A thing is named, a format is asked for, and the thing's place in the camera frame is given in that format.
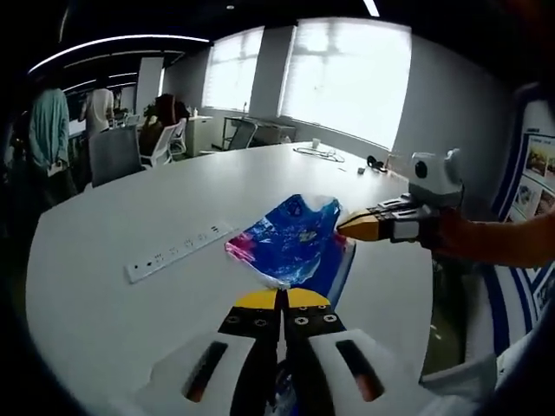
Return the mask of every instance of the power strip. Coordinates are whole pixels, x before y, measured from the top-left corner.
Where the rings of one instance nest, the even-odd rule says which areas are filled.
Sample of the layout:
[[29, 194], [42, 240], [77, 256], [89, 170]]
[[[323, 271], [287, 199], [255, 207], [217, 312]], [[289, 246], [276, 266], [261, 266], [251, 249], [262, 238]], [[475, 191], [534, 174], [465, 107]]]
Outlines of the power strip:
[[129, 282], [137, 283], [158, 270], [164, 269], [169, 264], [194, 253], [205, 245], [213, 243], [232, 231], [234, 231], [234, 229], [228, 224], [217, 223], [211, 225], [206, 230], [195, 232], [183, 238], [180, 242], [167, 246], [164, 250], [153, 253], [151, 256], [130, 263], [125, 266]]

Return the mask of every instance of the ceiling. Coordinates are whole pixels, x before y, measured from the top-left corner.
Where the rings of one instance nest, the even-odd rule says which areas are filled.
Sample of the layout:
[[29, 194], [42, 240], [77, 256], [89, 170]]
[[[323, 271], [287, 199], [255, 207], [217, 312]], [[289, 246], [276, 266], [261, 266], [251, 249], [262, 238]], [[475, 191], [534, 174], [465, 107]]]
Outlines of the ceiling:
[[[532, 54], [528, 52], [517, 19], [499, 6], [518, 1], [375, 0], [375, 3], [382, 20], [412, 27], [417, 35], [466, 56], [508, 86], [516, 88], [537, 79], [534, 65], [530, 63]], [[229, 10], [228, 5], [233, 5], [234, 9]], [[27, 70], [42, 59], [95, 39], [171, 34], [214, 41], [244, 29], [292, 24], [300, 18], [317, 16], [369, 17], [369, 13], [363, 0], [50, 0], [32, 5], [21, 1], [16, 3], [16, 11], [11, 17], [14, 24], [1, 30], [4, 38], [10, 39], [3, 47], [4, 53], [10, 57], [12, 74], [24, 80]], [[57, 68], [90, 56], [122, 50], [174, 50], [194, 54], [206, 47], [206, 43], [191, 41], [123, 42], [96, 45], [64, 56], [50, 66]], [[168, 60], [177, 56], [166, 55]], [[52, 68], [45, 65], [43, 69]], [[82, 71], [91, 69], [87, 69], [87, 65], [81, 68]], [[98, 61], [94, 70], [107, 75], [136, 72], [138, 56], [116, 56]], [[78, 71], [69, 72], [66, 85], [77, 81], [80, 76]]]

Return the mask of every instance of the screw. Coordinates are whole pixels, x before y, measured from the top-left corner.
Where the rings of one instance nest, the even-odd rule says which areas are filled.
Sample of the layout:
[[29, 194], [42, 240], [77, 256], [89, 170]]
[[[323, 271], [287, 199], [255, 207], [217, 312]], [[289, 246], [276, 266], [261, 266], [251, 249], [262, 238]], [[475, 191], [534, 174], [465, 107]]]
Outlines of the screw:
[[307, 318], [295, 318], [295, 323], [297, 325], [306, 325], [307, 323], [309, 323], [309, 320]]

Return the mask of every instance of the white round table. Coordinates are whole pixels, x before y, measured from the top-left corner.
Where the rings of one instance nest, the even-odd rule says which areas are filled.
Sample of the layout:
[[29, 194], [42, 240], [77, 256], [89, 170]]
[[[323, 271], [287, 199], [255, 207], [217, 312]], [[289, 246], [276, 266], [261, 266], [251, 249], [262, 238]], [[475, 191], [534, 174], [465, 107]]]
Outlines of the white round table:
[[[294, 193], [337, 197], [355, 211], [395, 198], [407, 182], [339, 152], [334, 163], [293, 151], [310, 144], [218, 153], [137, 173], [45, 212], [27, 274], [27, 318], [43, 359], [85, 406], [132, 392], [153, 364], [217, 330], [234, 301], [261, 289], [232, 260], [232, 234], [136, 284], [125, 265], [223, 220], [238, 232]], [[420, 376], [432, 315], [432, 260], [419, 244], [358, 243], [336, 309]]]

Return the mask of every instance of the window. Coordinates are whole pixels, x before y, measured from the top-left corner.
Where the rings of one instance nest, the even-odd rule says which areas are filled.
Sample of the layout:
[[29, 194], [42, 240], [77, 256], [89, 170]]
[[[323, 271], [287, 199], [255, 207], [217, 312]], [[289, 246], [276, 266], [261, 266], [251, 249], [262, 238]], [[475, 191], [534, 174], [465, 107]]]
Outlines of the window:
[[214, 43], [206, 68], [203, 107], [249, 111], [263, 32], [264, 28], [247, 30]]
[[391, 150], [410, 68], [410, 29], [362, 19], [300, 22], [279, 114]]

